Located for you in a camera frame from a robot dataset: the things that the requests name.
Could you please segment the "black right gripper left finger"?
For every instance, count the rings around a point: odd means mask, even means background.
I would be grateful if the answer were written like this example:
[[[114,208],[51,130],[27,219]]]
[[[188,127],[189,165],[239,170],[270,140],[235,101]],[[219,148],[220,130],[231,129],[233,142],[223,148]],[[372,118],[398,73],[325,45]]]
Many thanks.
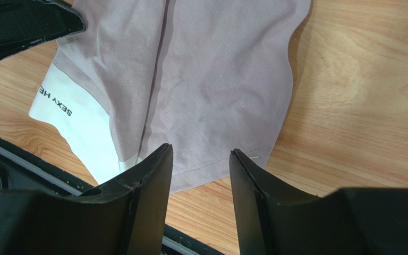
[[[0,190],[0,254],[160,254],[172,166],[165,143],[79,196]]]

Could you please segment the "pink underwear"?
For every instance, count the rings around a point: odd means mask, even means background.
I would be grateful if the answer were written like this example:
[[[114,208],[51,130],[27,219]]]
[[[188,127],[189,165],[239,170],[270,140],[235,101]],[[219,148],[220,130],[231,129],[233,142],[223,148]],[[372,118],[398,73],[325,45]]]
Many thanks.
[[[163,143],[171,193],[265,166],[292,95],[288,46],[310,1],[75,1],[86,30],[59,39],[29,110],[102,184]]]

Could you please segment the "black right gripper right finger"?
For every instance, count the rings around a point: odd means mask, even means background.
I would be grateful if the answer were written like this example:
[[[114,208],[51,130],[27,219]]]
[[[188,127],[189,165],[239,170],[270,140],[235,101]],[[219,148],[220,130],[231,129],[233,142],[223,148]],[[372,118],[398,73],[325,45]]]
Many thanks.
[[[241,254],[408,254],[408,189],[341,188],[306,193],[229,157]]]

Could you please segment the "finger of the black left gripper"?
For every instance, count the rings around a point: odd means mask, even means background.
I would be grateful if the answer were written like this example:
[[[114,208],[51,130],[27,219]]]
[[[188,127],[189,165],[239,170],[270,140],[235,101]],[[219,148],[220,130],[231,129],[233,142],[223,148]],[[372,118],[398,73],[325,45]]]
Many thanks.
[[[85,29],[82,15],[65,1],[0,1],[0,61]]]

